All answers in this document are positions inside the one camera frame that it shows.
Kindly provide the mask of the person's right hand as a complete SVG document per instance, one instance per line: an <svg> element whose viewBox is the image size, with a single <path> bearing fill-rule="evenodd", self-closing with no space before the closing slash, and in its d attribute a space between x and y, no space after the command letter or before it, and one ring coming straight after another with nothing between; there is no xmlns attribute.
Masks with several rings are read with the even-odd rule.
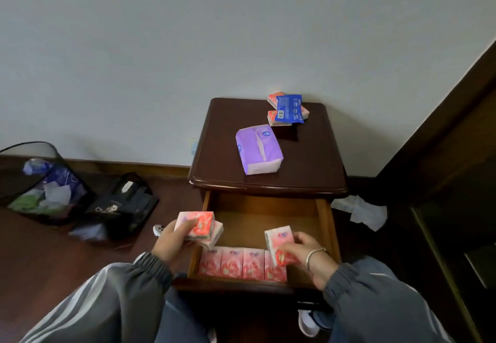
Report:
<svg viewBox="0 0 496 343"><path fill-rule="evenodd" d="M293 235L295 243L301 244L301 256L296 256L300 267L318 290L324 290L339 265L314 237L304 232L294 232Z"/></svg>

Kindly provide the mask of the person's left hand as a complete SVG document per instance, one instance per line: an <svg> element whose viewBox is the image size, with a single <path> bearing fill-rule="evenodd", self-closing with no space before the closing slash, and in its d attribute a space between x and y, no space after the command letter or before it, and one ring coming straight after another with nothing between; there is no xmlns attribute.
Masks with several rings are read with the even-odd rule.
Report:
<svg viewBox="0 0 496 343"><path fill-rule="evenodd" d="M165 227L151 251L154 256L170 267L184 249L195 245L194 241L184 239L186 235L179 235L179 228L174 231L175 225L176 220L171 221Z"/></svg>

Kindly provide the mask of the person's left forearm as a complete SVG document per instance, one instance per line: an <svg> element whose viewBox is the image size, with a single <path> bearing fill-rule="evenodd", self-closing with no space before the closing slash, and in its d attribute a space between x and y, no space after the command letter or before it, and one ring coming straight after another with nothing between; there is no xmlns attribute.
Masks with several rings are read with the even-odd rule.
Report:
<svg viewBox="0 0 496 343"><path fill-rule="evenodd" d="M19 343L154 343L173 280L157 256L112 263L84 282Z"/></svg>

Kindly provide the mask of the person's right forearm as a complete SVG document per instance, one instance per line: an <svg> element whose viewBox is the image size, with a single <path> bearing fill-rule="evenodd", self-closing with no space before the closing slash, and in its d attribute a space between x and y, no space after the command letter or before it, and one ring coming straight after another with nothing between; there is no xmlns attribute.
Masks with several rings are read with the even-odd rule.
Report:
<svg viewBox="0 0 496 343"><path fill-rule="evenodd" d="M322 292L347 343L455 343L424 297L373 257L339 265Z"/></svg>

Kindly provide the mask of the open wooden drawer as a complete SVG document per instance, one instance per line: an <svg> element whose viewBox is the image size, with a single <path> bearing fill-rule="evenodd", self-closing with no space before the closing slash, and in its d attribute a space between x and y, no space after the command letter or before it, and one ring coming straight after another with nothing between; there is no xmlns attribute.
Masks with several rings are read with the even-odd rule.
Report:
<svg viewBox="0 0 496 343"><path fill-rule="evenodd" d="M206 194L203 206L213 211L216 220L224 226L224 232L218 240L219 246L266 249L264 231L289 225L293 231L303 231L316 238L336 262L342 262L330 203L325 199L264 197L212 191ZM188 278L181 282L181 287L187 290L284 295L292 295L300 290L314 290L304 272L293 266L288 270L287 283L203 276L198 270L201 254L201 248L195 250Z"/></svg>

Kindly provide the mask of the black bag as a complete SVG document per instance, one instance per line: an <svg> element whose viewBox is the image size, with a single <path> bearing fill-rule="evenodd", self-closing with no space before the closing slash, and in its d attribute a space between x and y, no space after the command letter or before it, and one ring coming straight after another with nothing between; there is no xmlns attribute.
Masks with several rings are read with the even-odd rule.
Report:
<svg viewBox="0 0 496 343"><path fill-rule="evenodd" d="M125 240L144 226L158 202L149 184L129 172L96 197L80 222L102 222L108 233L106 241Z"/></svg>

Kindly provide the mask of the white shoe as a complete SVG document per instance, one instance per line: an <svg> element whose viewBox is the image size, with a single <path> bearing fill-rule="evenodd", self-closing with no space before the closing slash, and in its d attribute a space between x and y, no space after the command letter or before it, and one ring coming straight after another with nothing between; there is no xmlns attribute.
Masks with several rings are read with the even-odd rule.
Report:
<svg viewBox="0 0 496 343"><path fill-rule="evenodd" d="M313 320L310 310L298 310L298 325L303 335L308 338L315 338L320 332L320 327Z"/></svg>

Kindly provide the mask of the white crumpled paper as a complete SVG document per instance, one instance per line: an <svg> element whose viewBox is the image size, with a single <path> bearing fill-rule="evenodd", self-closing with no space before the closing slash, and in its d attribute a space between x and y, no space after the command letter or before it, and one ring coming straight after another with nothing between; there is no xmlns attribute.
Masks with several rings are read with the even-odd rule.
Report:
<svg viewBox="0 0 496 343"><path fill-rule="evenodd" d="M374 232L380 230L388 219L386 206L370 204L359 196L349 195L345 198L335 199L330 206L333 209L350 213L351 222L363 223Z"/></svg>

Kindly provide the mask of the dark brown wooden nightstand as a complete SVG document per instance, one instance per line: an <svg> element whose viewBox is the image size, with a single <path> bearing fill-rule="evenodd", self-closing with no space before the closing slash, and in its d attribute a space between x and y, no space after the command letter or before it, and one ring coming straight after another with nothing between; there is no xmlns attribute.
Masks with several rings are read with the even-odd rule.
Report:
<svg viewBox="0 0 496 343"><path fill-rule="evenodd" d="M190 185L200 189L203 205L212 191L329 203L348 196L346 172L326 107L321 103L303 106L309 109L304 124L274 128L284 157L278 172L246 176L235 134L266 123L270 105L264 100L212 99L188 177Z"/></svg>

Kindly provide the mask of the grey plastic bag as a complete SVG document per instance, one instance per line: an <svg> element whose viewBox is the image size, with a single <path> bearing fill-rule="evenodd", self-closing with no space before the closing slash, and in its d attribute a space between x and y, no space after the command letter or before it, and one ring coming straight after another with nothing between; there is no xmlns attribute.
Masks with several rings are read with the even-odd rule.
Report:
<svg viewBox="0 0 496 343"><path fill-rule="evenodd" d="M78 222L71 228L68 235L84 241L108 240L107 229L102 222Z"/></svg>

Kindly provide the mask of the purple soft tissue pack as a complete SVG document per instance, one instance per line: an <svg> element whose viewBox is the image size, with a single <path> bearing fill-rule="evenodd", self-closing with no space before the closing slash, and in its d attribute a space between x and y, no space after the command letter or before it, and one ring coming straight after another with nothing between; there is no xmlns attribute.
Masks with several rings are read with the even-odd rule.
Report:
<svg viewBox="0 0 496 343"><path fill-rule="evenodd" d="M278 172L284 157L272 127L264 124L243 128L235 138L245 175Z"/></svg>

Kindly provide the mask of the white crumpled tissue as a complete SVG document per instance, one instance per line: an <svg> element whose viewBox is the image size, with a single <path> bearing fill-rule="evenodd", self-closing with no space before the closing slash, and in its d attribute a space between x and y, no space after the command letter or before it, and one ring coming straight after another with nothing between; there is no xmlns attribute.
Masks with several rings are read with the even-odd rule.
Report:
<svg viewBox="0 0 496 343"><path fill-rule="evenodd" d="M45 200L58 205L69 205L71 201L70 185L60 186L53 181L44 185Z"/></svg>

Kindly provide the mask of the blue tissue packet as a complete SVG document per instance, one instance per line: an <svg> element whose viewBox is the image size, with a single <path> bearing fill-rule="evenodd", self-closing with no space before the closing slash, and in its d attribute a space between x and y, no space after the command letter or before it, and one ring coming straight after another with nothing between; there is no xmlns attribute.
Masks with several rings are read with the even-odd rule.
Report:
<svg viewBox="0 0 496 343"><path fill-rule="evenodd" d="M303 114L301 110L302 95L281 95L276 96L277 109L275 121L284 124L303 124Z"/></svg>

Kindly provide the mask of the purple plastic wrapper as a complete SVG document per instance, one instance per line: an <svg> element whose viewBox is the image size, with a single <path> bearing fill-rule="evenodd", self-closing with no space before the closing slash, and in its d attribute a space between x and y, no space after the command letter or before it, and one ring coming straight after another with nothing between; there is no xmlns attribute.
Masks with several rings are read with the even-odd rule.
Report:
<svg viewBox="0 0 496 343"><path fill-rule="evenodd" d="M41 158L31 158L23 166L22 172L27 176L40 176L38 185L44 191L44 185L50 182L57 182L60 186L70 185L71 202L76 202L87 194L82 181L75 176L68 167L54 161Z"/></svg>

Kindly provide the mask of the green plastic wrapper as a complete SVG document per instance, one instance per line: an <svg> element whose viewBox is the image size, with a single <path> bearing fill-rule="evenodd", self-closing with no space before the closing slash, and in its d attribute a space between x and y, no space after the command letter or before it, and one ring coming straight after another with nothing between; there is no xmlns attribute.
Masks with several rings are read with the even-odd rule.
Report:
<svg viewBox="0 0 496 343"><path fill-rule="evenodd" d="M22 214L54 216L63 213L67 206L49 201L44 191L33 189L13 200L7 208Z"/></svg>

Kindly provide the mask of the dark wooden furniture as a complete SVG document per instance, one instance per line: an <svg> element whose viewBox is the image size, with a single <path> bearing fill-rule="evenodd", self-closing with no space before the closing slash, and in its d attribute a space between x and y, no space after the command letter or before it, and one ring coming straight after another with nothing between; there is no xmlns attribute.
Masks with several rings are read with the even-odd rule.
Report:
<svg viewBox="0 0 496 343"><path fill-rule="evenodd" d="M458 343L496 343L496 39L375 178L412 283Z"/></svg>

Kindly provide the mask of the black mesh waste bin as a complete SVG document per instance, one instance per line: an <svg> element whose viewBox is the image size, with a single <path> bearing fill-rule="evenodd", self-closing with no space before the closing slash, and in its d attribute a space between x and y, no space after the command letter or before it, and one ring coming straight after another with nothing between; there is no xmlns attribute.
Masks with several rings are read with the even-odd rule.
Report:
<svg viewBox="0 0 496 343"><path fill-rule="evenodd" d="M95 196L48 142L23 142L0 150L0 208L59 227L78 219Z"/></svg>

